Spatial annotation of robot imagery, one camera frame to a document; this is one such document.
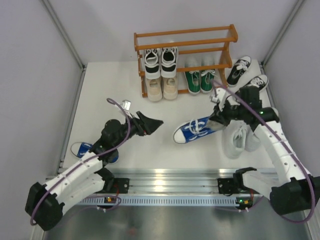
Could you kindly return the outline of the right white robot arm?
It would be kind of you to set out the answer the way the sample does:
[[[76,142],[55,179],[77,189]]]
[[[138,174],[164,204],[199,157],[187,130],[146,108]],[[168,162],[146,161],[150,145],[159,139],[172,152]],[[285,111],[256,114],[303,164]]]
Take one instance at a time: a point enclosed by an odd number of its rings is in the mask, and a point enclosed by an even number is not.
[[[282,130],[278,112],[263,107],[256,86],[246,86],[233,93],[222,86],[213,94],[214,103],[210,121],[228,126],[231,121],[243,121],[250,126],[267,152],[278,180],[269,178],[253,167],[241,168],[233,174],[236,191],[252,189],[270,202],[280,216],[309,210],[308,221],[320,199],[320,178],[314,177],[303,166],[292,150]]]

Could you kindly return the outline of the green sneaker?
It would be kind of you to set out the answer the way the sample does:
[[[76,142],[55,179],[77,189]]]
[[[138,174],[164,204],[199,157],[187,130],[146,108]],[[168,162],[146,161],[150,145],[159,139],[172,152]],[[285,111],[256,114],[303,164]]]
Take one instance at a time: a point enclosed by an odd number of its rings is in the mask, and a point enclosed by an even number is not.
[[[201,60],[202,67],[212,66],[214,64],[215,64],[215,61],[211,55],[206,55]],[[215,76],[216,76],[215,69],[201,70],[200,90],[202,93],[208,94],[213,90],[212,80],[215,78]]]
[[[184,66],[186,68],[197,67],[198,62],[194,56],[189,56]],[[192,95],[196,95],[201,91],[200,86],[200,71],[199,70],[190,70],[184,72],[185,79],[187,82],[188,91]]]

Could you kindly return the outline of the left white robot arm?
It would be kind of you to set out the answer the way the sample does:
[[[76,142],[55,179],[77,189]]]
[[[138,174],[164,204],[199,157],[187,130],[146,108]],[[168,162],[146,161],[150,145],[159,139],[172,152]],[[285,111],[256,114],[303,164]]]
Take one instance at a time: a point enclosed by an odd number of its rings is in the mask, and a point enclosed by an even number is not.
[[[135,135],[153,134],[164,123],[140,111],[125,118],[125,123],[117,119],[107,121],[100,138],[74,165],[51,180],[30,187],[25,212],[31,225],[49,231],[83,199],[98,192],[109,193],[115,177],[106,165],[118,158],[118,148]]]

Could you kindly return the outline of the blue sneaker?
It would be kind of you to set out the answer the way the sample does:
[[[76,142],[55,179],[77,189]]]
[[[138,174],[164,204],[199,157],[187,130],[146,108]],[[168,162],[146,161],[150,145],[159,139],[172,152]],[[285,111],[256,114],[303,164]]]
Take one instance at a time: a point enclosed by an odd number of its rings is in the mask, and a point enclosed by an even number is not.
[[[86,152],[88,152],[91,149],[92,146],[93,145],[91,143],[77,141],[71,144],[69,150],[74,157],[80,159],[84,156]],[[109,164],[114,164],[118,161],[118,159],[119,152],[117,150],[114,150],[113,152],[106,154],[106,161]]]
[[[212,123],[208,116],[187,121],[175,130],[173,140],[177,144],[187,144],[215,133]]]

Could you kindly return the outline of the beige sneaker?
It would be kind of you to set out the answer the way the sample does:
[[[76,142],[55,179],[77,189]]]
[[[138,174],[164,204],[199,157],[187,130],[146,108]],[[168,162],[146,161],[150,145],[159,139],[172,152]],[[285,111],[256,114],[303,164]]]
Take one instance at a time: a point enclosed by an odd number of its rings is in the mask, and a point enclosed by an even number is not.
[[[177,77],[164,77],[163,79],[163,97],[167,100],[175,100],[178,96]]]
[[[145,82],[146,82],[148,99],[151,102],[160,101],[163,97],[162,86],[161,86],[162,78],[161,77],[157,79],[147,78]]]

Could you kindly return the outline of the black white-striped sneaker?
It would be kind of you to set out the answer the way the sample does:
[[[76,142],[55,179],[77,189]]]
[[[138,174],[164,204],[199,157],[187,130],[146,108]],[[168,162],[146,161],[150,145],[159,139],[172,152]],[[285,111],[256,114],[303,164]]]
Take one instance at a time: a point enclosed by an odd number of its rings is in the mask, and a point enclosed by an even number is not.
[[[178,48],[164,47],[161,55],[161,76],[163,78],[174,78],[177,74]]]
[[[158,79],[161,76],[160,70],[160,48],[145,49],[143,51],[143,61],[145,77],[149,80]]]

